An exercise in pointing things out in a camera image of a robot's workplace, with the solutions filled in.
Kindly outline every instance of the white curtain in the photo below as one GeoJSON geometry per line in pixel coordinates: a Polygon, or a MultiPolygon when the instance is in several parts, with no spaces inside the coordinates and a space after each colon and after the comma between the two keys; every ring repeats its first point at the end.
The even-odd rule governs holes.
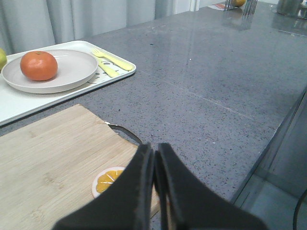
{"type": "Polygon", "coordinates": [[[13,54],[105,33],[171,15],[174,3],[178,5],[177,0],[0,0],[0,47],[13,54]]]}

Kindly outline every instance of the white tray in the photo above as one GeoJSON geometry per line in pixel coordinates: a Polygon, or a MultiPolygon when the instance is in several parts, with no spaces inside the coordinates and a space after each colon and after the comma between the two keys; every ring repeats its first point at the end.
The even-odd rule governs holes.
{"type": "MultiPolygon", "coordinates": [[[[39,48],[35,50],[69,49],[69,50],[77,50],[77,51],[82,51],[86,53],[91,53],[91,50],[93,48],[98,48],[100,50],[103,50],[85,41],[72,41],[72,42],[67,42],[67,43],[58,44],[54,46],[47,46],[47,47],[39,48]]],[[[121,59],[122,61],[128,62],[127,60],[124,60],[106,50],[103,50],[103,51],[108,53],[111,56],[121,59]]],[[[16,58],[23,56],[26,52],[7,56],[8,62],[11,62],[12,60],[16,58]]],[[[8,85],[4,81],[3,76],[1,75],[0,77],[0,126],[3,126],[9,122],[12,122],[24,116],[30,115],[42,109],[48,108],[57,103],[63,102],[69,98],[75,97],[82,93],[88,92],[90,90],[99,88],[106,84],[110,84],[112,82],[125,78],[129,75],[132,75],[136,70],[136,66],[131,62],[128,62],[128,63],[133,65],[134,67],[133,70],[126,71],[126,70],[119,68],[116,65],[113,65],[113,63],[109,62],[108,66],[119,73],[117,77],[110,78],[106,73],[103,72],[102,69],[98,68],[94,77],[91,78],[84,85],[81,85],[72,90],[58,92],[58,93],[50,93],[50,94],[34,94],[34,93],[28,93],[28,92],[23,92],[23,91],[14,89],[13,87],[8,85]]]]}

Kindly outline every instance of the white plate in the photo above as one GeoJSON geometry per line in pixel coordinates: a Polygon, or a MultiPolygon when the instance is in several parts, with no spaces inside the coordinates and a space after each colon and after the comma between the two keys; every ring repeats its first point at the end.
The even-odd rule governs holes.
{"type": "Polygon", "coordinates": [[[106,172],[108,171],[117,171],[117,170],[125,170],[125,167],[121,167],[121,166],[115,166],[115,167],[110,167],[110,168],[107,168],[105,170],[103,170],[102,172],[100,172],[94,179],[93,183],[92,183],[92,194],[93,194],[93,197],[96,198],[100,195],[99,192],[97,192],[96,190],[96,186],[98,184],[98,179],[100,176],[102,176],[103,174],[105,174],[106,172]]]}
{"type": "Polygon", "coordinates": [[[75,50],[47,50],[58,62],[55,77],[46,81],[28,79],[20,70],[20,58],[4,66],[2,75],[12,87],[30,93],[55,93],[71,90],[90,80],[98,67],[97,60],[90,54],[75,50]]]}

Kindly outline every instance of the bamboo cutting board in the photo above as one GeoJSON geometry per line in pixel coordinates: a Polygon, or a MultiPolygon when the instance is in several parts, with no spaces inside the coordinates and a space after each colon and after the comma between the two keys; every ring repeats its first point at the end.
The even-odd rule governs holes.
{"type": "Polygon", "coordinates": [[[81,105],[0,137],[0,229],[51,229],[93,199],[98,173],[127,166],[136,149],[81,105]]]}

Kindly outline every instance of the gray countertop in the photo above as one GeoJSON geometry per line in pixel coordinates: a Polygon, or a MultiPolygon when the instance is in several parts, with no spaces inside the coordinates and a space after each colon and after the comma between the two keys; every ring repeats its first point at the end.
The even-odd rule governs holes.
{"type": "Polygon", "coordinates": [[[259,2],[242,20],[201,8],[85,41],[137,66],[133,76],[2,127],[0,135],[82,104],[186,166],[230,199],[307,85],[307,22],[259,2]]]}

